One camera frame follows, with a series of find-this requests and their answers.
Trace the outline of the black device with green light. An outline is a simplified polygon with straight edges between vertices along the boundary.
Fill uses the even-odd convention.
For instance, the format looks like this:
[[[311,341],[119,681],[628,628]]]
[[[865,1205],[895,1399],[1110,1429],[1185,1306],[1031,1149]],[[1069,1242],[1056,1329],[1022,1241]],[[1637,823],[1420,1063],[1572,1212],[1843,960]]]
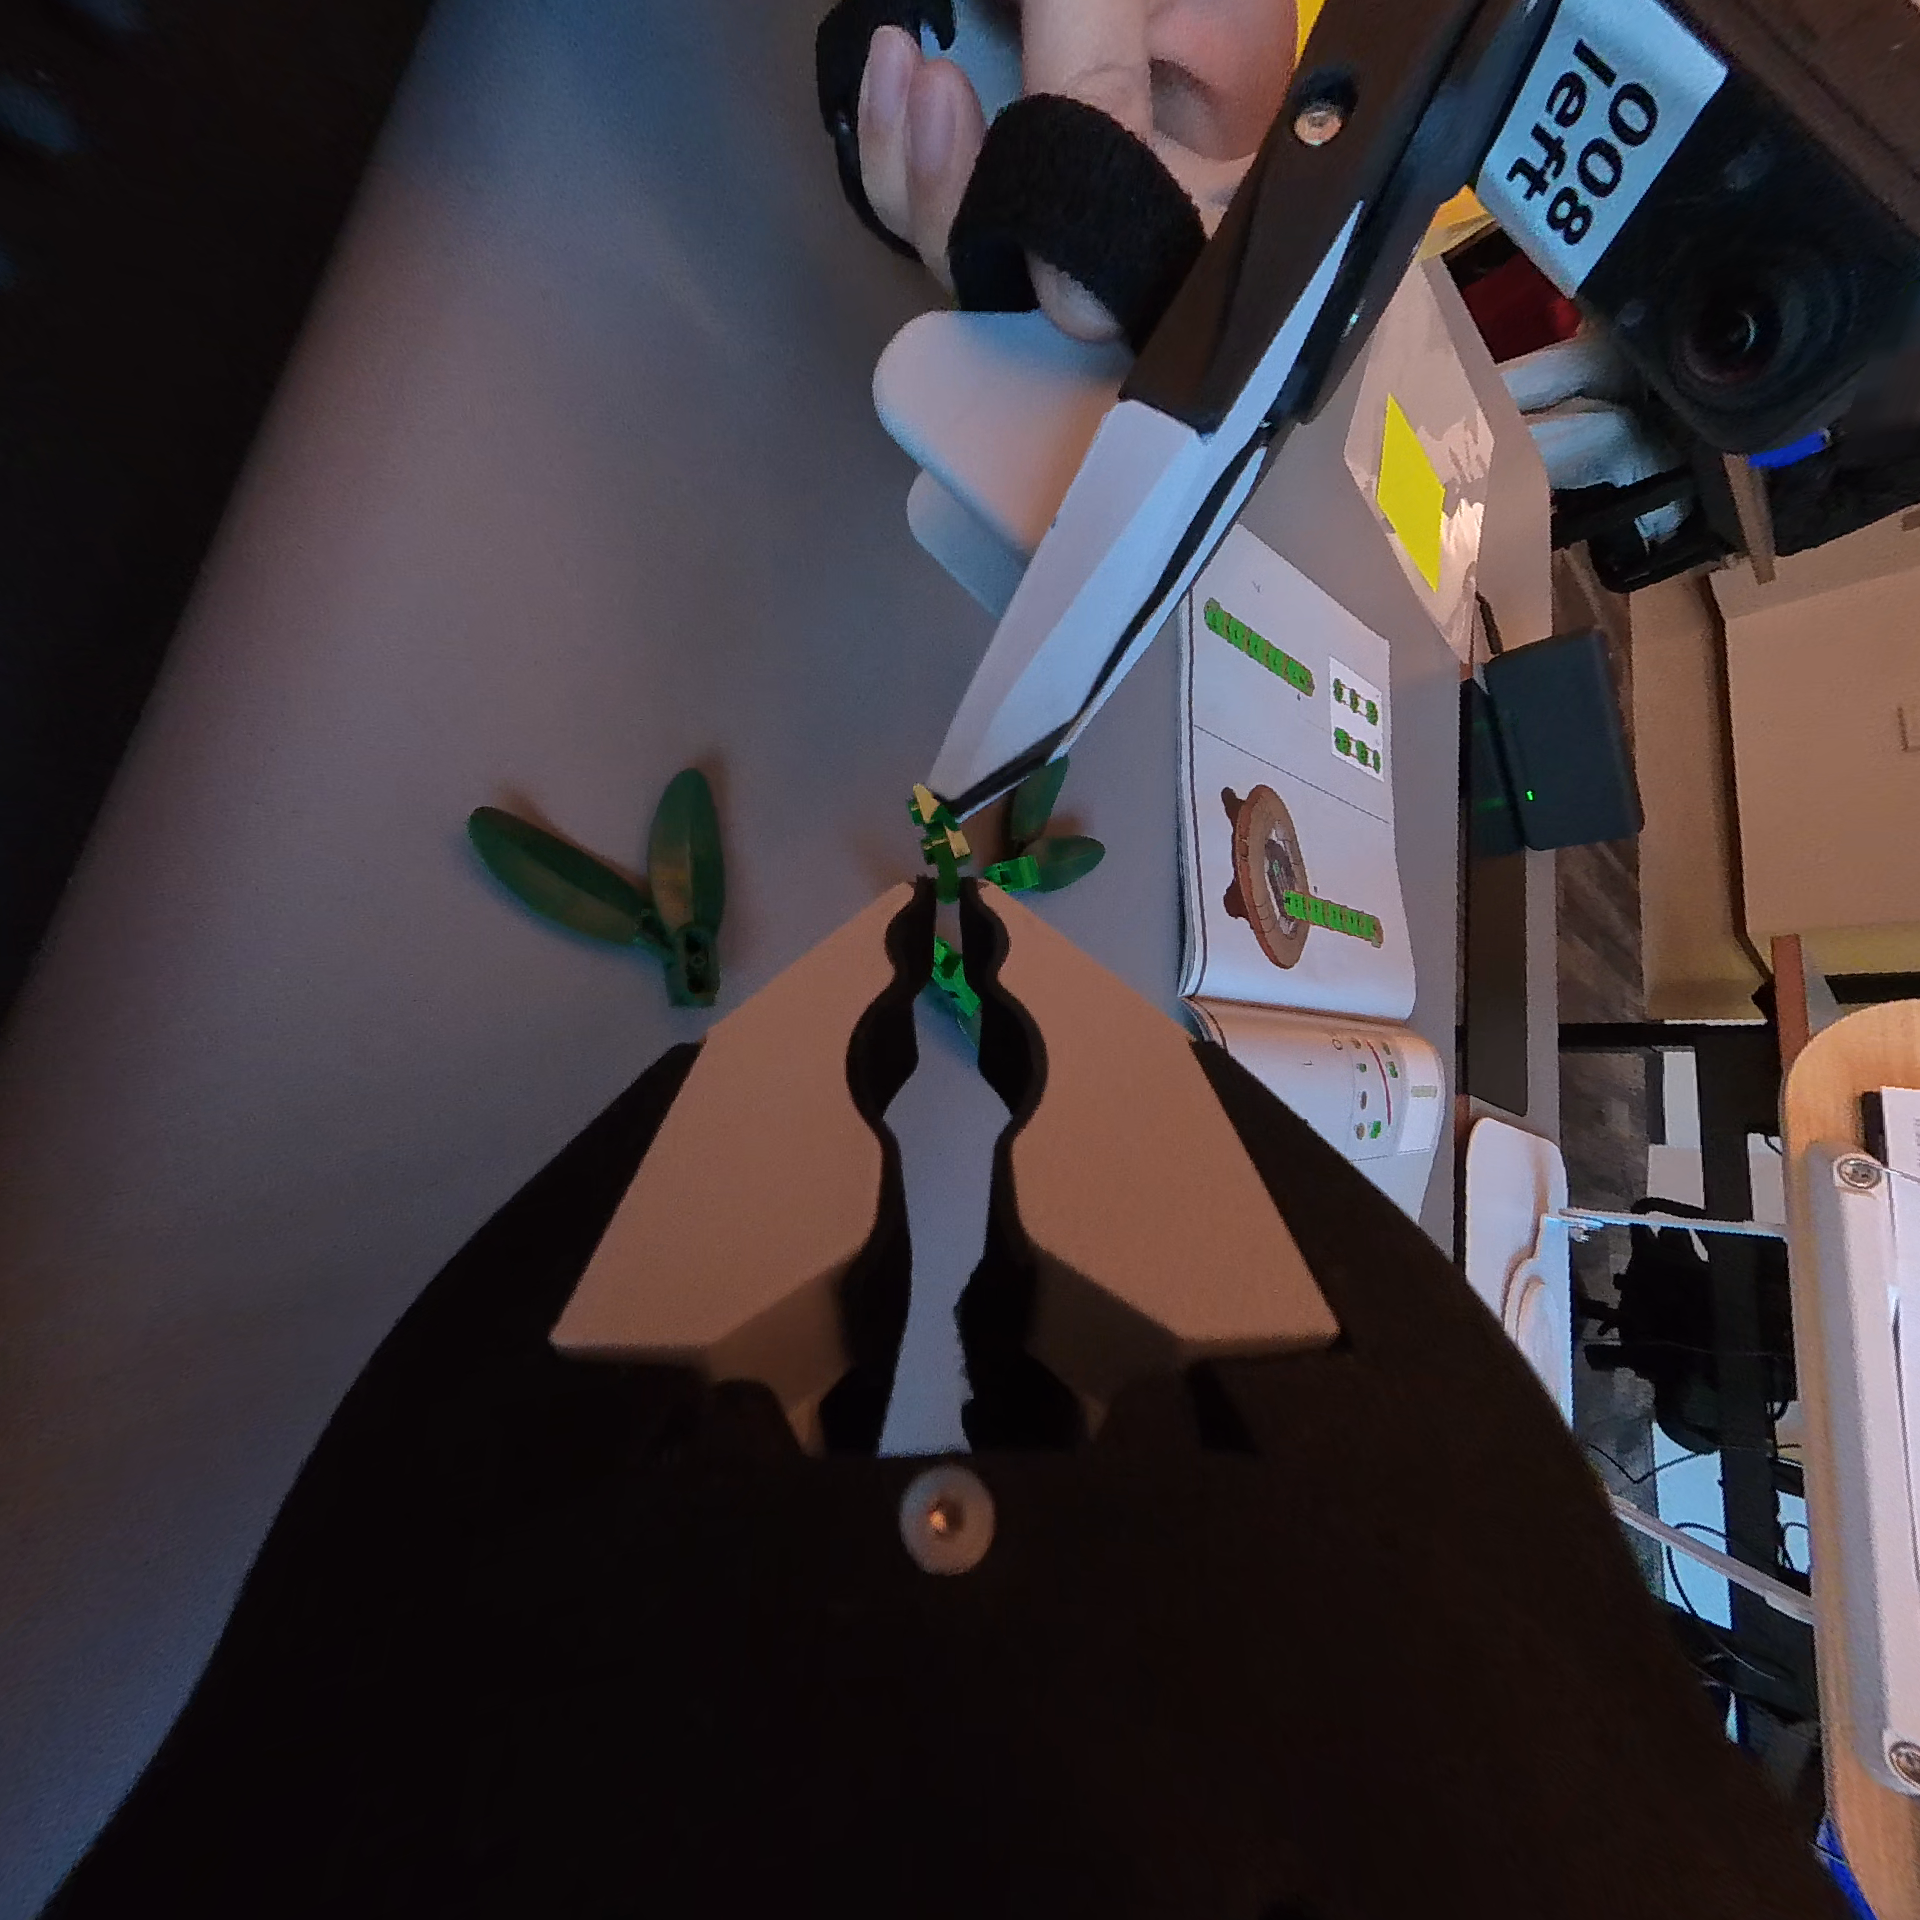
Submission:
[[[1599,631],[1499,653],[1461,693],[1462,815],[1477,856],[1640,832],[1640,793]]]

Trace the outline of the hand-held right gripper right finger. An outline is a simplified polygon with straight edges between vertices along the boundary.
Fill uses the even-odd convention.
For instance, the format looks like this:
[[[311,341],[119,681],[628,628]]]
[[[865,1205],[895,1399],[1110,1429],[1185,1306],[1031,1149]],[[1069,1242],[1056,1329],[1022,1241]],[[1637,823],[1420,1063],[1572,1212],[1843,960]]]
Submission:
[[[955,1310],[972,1449],[1073,1449],[1139,1380],[1332,1345],[1183,1029],[1000,889],[964,882],[957,913],[1007,1111]]]

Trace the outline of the red crate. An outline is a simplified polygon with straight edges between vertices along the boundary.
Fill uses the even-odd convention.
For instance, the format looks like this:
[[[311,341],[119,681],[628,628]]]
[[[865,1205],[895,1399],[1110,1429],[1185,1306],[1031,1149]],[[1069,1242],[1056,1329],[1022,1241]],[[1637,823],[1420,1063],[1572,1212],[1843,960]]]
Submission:
[[[1499,225],[1478,230],[1446,252],[1445,260],[1494,362],[1579,333],[1577,304],[1564,296]]]

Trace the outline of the dark green double leaf assembly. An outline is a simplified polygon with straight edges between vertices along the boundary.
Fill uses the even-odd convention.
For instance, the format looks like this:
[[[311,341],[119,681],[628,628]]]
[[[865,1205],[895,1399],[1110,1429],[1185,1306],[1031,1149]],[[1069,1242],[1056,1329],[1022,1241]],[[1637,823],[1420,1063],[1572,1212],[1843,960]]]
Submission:
[[[1096,839],[1049,832],[1067,773],[1069,758],[1063,754],[1020,782],[1006,820],[1007,853],[983,869],[983,879],[1014,896],[1056,893],[1096,869],[1105,853]]]
[[[686,767],[663,791],[638,878],[500,806],[478,806],[467,832],[486,870],[544,921],[654,952],[676,1006],[715,1002],[727,865],[704,773]]]

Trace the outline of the open instruction booklet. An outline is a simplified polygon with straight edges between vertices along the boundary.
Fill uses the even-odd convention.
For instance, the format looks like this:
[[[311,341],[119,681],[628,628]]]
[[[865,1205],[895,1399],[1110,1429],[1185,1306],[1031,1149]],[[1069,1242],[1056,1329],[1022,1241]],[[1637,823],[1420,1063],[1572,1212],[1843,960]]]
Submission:
[[[1174,625],[1185,1014],[1416,1215],[1448,1086],[1406,1021],[1385,638],[1240,528]]]

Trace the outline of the person's left hand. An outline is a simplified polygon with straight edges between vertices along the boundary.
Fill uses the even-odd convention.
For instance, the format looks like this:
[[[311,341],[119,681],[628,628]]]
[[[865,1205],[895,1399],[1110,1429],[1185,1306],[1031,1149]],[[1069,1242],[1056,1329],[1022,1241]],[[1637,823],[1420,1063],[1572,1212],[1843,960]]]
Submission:
[[[836,142],[868,223],[972,308],[1036,305],[1080,343],[1141,348],[1288,93],[1288,2],[969,4],[961,44],[1020,58],[988,119],[934,56],[934,4],[872,4]]]

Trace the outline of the grey desk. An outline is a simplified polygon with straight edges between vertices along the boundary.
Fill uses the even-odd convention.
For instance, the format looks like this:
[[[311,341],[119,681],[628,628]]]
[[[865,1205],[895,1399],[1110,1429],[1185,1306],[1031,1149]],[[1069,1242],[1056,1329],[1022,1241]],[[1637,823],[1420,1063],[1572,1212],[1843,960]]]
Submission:
[[[926,1007],[915,778],[991,641],[872,373],[822,4],[440,4],[6,1036],[4,1916],[1409,1913],[1521,1719],[1446,1566],[1464,1279],[1219,1047],[1337,1342],[979,1453],[955,1310],[1007,1111]],[[1022,900],[1173,1014],[1171,666]],[[505,808],[723,830],[723,986],[551,922]],[[551,1332],[713,1023],[895,885],[847,1088],[879,1215],[807,1452]]]

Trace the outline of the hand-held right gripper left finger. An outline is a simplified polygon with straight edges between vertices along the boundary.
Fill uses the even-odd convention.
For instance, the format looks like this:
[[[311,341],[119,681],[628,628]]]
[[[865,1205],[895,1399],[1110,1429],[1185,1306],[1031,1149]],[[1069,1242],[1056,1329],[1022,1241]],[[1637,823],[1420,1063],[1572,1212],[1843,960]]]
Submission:
[[[879,1215],[883,1146],[847,1088],[895,981],[895,885],[705,1032],[551,1344],[767,1385],[807,1452],[853,1367],[835,1290]]]

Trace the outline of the green connector brick piece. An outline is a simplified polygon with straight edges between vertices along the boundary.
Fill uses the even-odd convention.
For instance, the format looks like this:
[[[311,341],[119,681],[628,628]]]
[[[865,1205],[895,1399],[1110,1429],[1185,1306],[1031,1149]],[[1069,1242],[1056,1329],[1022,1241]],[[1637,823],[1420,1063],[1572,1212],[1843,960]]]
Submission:
[[[980,996],[969,977],[964,956],[967,910],[975,904],[979,879],[964,858],[948,861],[934,878],[933,962],[926,999],[937,1002],[979,1052]]]

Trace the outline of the tan cardboard box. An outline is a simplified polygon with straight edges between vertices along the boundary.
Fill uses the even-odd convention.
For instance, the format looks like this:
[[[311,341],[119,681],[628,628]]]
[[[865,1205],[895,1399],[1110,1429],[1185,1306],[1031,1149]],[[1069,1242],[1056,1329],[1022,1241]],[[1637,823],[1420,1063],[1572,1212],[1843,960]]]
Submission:
[[[1755,1014],[1768,944],[1918,969],[1918,511],[1628,600],[1648,1012]]]

